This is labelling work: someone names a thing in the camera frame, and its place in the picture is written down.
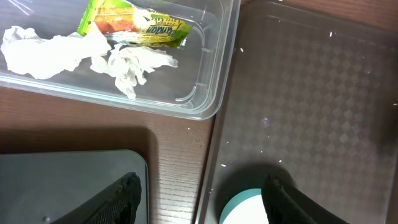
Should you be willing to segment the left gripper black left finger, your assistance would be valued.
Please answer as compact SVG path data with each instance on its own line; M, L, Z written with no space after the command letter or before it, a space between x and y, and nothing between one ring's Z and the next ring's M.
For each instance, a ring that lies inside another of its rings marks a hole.
M52 224L133 224L141 193L139 176L128 172Z

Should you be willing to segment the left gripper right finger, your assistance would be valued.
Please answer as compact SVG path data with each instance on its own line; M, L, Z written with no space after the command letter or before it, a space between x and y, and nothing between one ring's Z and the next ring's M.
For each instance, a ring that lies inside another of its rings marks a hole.
M347 224L272 174L266 175L261 196L270 224Z

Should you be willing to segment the light blue rice bowl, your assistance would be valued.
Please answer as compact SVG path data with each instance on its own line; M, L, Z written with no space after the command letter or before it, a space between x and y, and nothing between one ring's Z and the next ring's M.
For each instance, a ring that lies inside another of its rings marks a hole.
M248 189L236 194L224 206L219 224L268 224L261 189Z

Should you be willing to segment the white tissue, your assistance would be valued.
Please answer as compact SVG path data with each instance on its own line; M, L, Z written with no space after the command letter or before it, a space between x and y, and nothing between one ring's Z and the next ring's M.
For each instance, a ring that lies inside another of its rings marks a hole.
M4 31L1 52L7 69L45 80L64 70L74 71L84 58L104 56L111 50L105 36L93 26L82 36L74 32L52 39L39 37L33 28L12 26Z
M152 73L161 66L178 67L178 60L165 51L149 47L124 47L116 44L106 60L101 56L91 58L90 68L115 78L115 86L129 99L136 98L134 87L144 85L144 73Z

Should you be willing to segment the green orange snack wrapper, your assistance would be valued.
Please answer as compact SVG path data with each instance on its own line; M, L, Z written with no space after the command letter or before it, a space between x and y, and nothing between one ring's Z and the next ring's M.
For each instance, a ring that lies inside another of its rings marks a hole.
M93 25L113 42L175 48L183 45L193 27L168 14L123 0L90 0L76 31L86 35Z

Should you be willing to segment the black rectangular bin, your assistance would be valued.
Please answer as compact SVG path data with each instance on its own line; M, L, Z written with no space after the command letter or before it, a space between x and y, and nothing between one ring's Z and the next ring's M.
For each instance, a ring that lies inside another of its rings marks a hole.
M130 172L142 188L136 223L148 223L147 163L134 151L3 154L1 223L53 223Z

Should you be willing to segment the brown serving tray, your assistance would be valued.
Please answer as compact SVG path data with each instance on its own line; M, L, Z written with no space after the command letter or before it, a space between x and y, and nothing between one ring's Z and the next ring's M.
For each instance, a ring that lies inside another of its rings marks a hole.
M273 173L348 223L397 222L397 1L249 1L195 222Z

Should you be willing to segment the clear plastic bin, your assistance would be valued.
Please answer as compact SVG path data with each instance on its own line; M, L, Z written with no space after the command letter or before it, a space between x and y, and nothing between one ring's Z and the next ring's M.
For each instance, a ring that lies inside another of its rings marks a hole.
M146 83L135 87L130 100L115 86L115 79L92 71L84 59L72 72L47 80L18 75L1 62L1 85L18 90L179 118L204 120L219 109L239 17L235 0L132 0L192 25L185 44L167 48L177 59L175 68L163 66L147 73Z

